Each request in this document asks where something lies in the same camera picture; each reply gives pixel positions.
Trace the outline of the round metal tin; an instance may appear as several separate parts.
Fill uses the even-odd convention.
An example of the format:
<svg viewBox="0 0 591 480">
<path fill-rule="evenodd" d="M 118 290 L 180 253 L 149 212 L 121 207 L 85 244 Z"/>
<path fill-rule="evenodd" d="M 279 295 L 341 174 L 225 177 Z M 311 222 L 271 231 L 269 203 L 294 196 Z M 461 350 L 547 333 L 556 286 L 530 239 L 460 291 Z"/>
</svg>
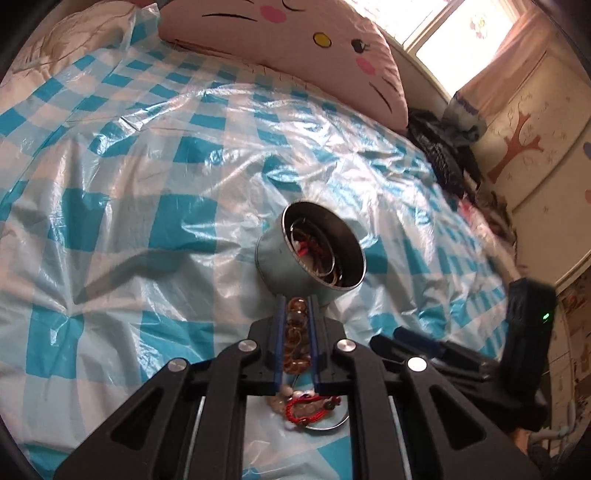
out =
<svg viewBox="0 0 591 480">
<path fill-rule="evenodd" d="M 358 289 L 367 272 L 365 254 L 349 225 L 310 201 L 283 209 L 259 238 L 254 261 L 274 295 L 314 295 L 322 306 Z"/>
</svg>

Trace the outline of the blue checkered plastic sheet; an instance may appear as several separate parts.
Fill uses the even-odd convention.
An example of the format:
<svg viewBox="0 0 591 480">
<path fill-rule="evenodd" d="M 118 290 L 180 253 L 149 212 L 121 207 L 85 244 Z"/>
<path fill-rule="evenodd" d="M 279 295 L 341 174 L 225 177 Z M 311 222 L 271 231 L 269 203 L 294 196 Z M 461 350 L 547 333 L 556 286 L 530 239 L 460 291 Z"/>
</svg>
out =
<svg viewBox="0 0 591 480">
<path fill-rule="evenodd" d="M 158 12 L 87 12 L 99 42 L 1 86 L 1 414 L 45 479 L 168 360 L 207 360 L 273 311 L 254 262 L 291 202 L 367 259 L 329 314 L 499 357 L 505 292 L 424 154 L 264 68 L 176 50 Z"/>
</svg>

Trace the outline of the black plastic bag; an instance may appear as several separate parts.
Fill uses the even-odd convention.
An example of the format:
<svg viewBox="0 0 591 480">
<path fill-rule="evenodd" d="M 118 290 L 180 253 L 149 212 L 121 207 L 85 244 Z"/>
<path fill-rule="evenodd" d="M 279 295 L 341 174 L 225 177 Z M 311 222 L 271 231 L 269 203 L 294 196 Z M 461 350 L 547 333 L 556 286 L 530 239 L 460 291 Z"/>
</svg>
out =
<svg viewBox="0 0 591 480">
<path fill-rule="evenodd" d="M 408 138 L 429 161 L 444 191 L 459 198 L 471 195 L 465 174 L 479 187 L 483 175 L 456 127 L 429 110 L 409 108 Z"/>
</svg>

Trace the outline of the pink window curtain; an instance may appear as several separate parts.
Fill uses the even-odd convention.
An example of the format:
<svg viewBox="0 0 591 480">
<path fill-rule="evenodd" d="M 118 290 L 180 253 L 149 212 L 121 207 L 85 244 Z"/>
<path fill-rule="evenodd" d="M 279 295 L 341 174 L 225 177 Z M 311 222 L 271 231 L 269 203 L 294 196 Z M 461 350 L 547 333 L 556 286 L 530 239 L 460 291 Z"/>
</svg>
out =
<svg viewBox="0 0 591 480">
<path fill-rule="evenodd" d="M 529 7 L 502 41 L 493 60 L 452 97 L 442 121 L 456 146 L 479 141 L 488 124 L 535 70 L 555 29 L 537 6 Z"/>
</svg>

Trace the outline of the pink cat face pillow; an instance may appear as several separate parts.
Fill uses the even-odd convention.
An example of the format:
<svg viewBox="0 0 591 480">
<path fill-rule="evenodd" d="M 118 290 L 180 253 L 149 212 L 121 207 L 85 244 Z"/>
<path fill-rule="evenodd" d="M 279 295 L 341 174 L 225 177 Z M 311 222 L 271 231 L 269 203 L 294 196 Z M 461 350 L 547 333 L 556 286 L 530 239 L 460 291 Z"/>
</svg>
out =
<svg viewBox="0 0 591 480">
<path fill-rule="evenodd" d="M 345 1 L 171 1 L 159 35 L 293 75 L 393 131 L 408 125 L 386 39 Z"/>
</svg>

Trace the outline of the white striped bed quilt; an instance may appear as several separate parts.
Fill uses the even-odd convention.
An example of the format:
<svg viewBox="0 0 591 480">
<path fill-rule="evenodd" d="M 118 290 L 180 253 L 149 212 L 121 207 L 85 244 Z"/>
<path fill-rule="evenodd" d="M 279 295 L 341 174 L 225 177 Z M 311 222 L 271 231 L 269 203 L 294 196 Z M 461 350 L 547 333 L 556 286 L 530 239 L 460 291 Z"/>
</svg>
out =
<svg viewBox="0 0 591 480">
<path fill-rule="evenodd" d="M 129 1 L 62 1 L 40 22 L 1 82 L 1 110 L 86 54 L 117 45 L 131 29 L 136 6 Z"/>
</svg>

